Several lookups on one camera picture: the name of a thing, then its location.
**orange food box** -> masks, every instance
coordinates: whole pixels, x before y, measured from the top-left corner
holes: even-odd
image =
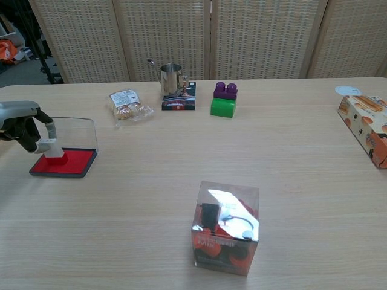
[[[346,96],[339,115],[378,168],[387,168],[387,102],[379,97]]]

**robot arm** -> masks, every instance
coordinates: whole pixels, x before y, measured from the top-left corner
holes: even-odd
[[[41,135],[33,118],[46,125],[49,139],[56,138],[55,124],[33,101],[0,102],[0,140],[16,140],[30,153],[43,153],[50,148],[38,145]]]

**clear plastic box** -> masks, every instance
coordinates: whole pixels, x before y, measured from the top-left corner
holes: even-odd
[[[202,181],[191,235],[195,266],[246,276],[259,240],[258,188]]]

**purple toy block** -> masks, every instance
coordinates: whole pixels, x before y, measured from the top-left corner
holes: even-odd
[[[215,90],[213,92],[214,98],[222,98],[223,100],[236,100],[236,95],[238,94],[238,90],[236,88],[236,84],[229,83],[226,89],[226,84],[223,82],[219,82],[216,84]]]

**stainless steel pitcher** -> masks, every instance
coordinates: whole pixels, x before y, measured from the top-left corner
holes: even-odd
[[[161,85],[163,96],[178,97],[184,88],[188,87],[188,76],[184,76],[181,72],[181,65],[175,63],[167,63],[157,69],[155,62],[148,59],[155,69],[157,79]]]

